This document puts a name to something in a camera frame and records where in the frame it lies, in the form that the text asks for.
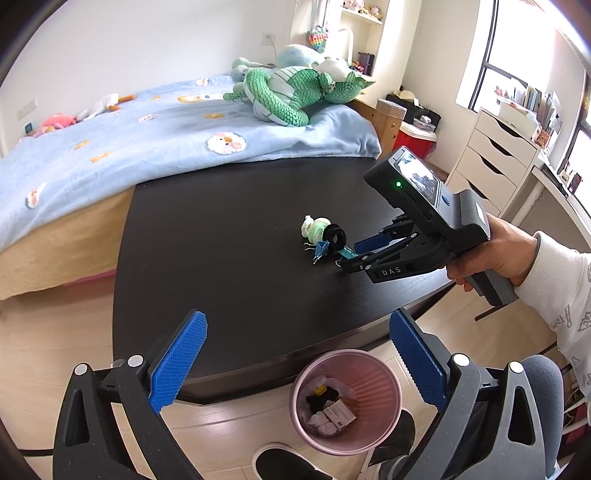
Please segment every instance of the pink plush toy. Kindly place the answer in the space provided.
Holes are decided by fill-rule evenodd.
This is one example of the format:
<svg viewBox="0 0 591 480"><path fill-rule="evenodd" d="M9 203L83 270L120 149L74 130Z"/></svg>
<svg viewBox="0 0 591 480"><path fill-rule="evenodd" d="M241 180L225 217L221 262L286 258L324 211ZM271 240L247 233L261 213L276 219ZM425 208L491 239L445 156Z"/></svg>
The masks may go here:
<svg viewBox="0 0 591 480"><path fill-rule="evenodd" d="M62 113L58 113L57 115L52 115L47 120L43 122L41 125L42 127L55 127L57 130L60 130L65 127L69 127L70 125L76 124L76 117L71 115L63 115Z"/></svg>

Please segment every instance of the blue gripper pad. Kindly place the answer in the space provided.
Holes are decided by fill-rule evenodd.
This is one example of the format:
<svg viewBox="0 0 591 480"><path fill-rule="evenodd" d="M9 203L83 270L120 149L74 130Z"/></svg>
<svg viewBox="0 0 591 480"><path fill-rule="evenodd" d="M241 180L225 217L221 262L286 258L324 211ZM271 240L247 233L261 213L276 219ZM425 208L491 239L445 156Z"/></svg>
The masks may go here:
<svg viewBox="0 0 591 480"><path fill-rule="evenodd" d="M443 411L447 407L446 376L406 316L395 310L390 315L390 339L425 403Z"/></svg>
<svg viewBox="0 0 591 480"><path fill-rule="evenodd" d="M378 248L387 247L391 241L391 236L379 233L357 242L354 244L353 250L355 250L358 255L363 255L373 250L377 250Z"/></svg>
<svg viewBox="0 0 591 480"><path fill-rule="evenodd" d="M151 373L148 399L157 414L176 398L206 338L207 319L195 312Z"/></svg>

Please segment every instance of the orange plush leg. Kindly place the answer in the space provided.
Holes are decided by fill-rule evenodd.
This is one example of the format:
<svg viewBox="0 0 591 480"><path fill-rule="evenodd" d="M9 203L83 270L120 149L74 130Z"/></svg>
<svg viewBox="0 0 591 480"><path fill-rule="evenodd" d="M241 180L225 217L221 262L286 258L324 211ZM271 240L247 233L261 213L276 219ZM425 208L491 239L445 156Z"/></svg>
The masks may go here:
<svg viewBox="0 0 591 480"><path fill-rule="evenodd" d="M131 100L135 100L135 95L128 95L127 97L119 97L119 103L130 102Z"/></svg>

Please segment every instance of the black tape roll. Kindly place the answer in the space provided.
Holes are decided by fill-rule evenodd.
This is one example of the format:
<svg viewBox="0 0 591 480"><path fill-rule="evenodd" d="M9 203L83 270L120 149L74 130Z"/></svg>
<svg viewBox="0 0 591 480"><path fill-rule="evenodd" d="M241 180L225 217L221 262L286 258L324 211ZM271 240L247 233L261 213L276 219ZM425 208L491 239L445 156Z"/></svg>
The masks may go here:
<svg viewBox="0 0 591 480"><path fill-rule="evenodd" d="M335 253L345 247L347 244L347 235L339 225L331 223L324 229L322 240L329 243L329 252Z"/></svg>

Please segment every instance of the white plush toy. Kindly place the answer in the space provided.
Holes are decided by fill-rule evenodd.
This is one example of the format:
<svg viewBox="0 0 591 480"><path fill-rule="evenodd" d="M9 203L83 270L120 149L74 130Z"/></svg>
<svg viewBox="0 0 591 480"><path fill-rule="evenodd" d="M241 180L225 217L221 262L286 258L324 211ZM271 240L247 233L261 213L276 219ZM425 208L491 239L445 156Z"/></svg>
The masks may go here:
<svg viewBox="0 0 591 480"><path fill-rule="evenodd" d="M135 95L120 97L118 93L111 93L96 102L91 109L81 111L76 120L82 122L82 120L91 120L105 112L115 112L121 108L118 106L119 103L129 102L130 100L135 100Z"/></svg>
<svg viewBox="0 0 591 480"><path fill-rule="evenodd" d="M322 63L315 64L313 69L318 73L328 73L335 82L344 82L349 76L349 73L353 71L349 68L345 60L331 58L327 58Z"/></svg>
<svg viewBox="0 0 591 480"><path fill-rule="evenodd" d="M301 224L301 236L307 238L311 244L317 244L322 240L324 229L330 225L328 218L317 218L314 220L310 215L306 215L304 223Z"/></svg>

